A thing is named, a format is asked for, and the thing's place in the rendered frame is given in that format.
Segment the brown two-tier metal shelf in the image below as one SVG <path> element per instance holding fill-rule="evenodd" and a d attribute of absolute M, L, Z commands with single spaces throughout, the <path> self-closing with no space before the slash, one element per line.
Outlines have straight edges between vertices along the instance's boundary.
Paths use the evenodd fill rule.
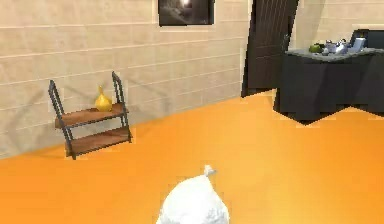
<path fill-rule="evenodd" d="M 116 101 L 112 102 L 112 110 L 108 112 L 100 112 L 96 106 L 74 112 L 65 112 L 55 82 L 53 80 L 49 81 L 48 94 L 56 114 L 54 125 L 64 135 L 67 157 L 75 160 L 83 154 L 123 142 L 132 142 L 133 135 L 130 131 L 128 109 L 125 105 L 122 81 L 115 72 L 112 72 L 111 77 L 114 84 Z M 121 126 L 119 128 L 109 129 L 80 138 L 75 138 L 72 134 L 73 128 L 115 118 L 120 119 Z"/>

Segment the yellow vase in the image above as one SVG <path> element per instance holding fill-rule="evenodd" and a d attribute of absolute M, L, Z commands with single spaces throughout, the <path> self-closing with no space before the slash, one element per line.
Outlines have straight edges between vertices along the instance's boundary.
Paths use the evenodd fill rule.
<path fill-rule="evenodd" d="M 108 112 L 112 110 L 112 100 L 109 99 L 101 86 L 98 87 L 99 95 L 95 100 L 95 106 L 100 112 Z"/>

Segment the white tied garbage bag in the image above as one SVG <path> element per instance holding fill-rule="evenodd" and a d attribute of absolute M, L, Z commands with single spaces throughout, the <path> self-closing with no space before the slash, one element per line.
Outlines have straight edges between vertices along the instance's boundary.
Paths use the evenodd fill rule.
<path fill-rule="evenodd" d="M 178 183 L 163 201 L 155 224 L 230 224 L 229 210 L 210 181 L 215 173 L 205 165 L 201 175 Z"/>

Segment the dark framed wall picture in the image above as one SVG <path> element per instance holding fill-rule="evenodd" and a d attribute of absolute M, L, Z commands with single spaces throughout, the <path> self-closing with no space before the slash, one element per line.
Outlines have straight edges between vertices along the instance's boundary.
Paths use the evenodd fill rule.
<path fill-rule="evenodd" d="M 160 26 L 212 25 L 215 0 L 158 0 Z"/>

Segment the dark brown room door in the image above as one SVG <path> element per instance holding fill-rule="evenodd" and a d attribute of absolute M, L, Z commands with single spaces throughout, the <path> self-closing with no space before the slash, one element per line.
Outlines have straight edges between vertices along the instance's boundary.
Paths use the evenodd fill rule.
<path fill-rule="evenodd" d="M 299 0 L 252 0 L 241 96 L 278 86 Z"/>

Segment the silver kettle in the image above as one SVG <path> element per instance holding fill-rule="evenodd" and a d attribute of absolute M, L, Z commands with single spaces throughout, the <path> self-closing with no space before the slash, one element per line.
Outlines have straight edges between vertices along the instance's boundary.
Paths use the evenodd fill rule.
<path fill-rule="evenodd" d="M 348 51 L 349 43 L 345 39 L 341 39 L 337 43 L 330 43 L 328 51 L 333 54 L 346 54 Z"/>

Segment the black kitchen counter grey top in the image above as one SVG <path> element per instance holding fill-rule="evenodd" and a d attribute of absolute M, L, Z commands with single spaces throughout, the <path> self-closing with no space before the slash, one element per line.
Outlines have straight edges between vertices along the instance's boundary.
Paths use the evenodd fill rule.
<path fill-rule="evenodd" d="M 384 50 L 285 53 L 274 110 L 308 125 L 348 107 L 384 117 Z"/>

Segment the pale blue box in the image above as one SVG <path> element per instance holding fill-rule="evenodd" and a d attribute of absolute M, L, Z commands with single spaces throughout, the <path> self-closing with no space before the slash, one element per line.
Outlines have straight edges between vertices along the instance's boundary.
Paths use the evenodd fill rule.
<path fill-rule="evenodd" d="M 366 41 L 366 39 L 364 37 L 356 38 L 354 41 L 354 44 L 352 46 L 352 50 L 354 52 L 361 51 L 364 48 L 365 41 Z"/>

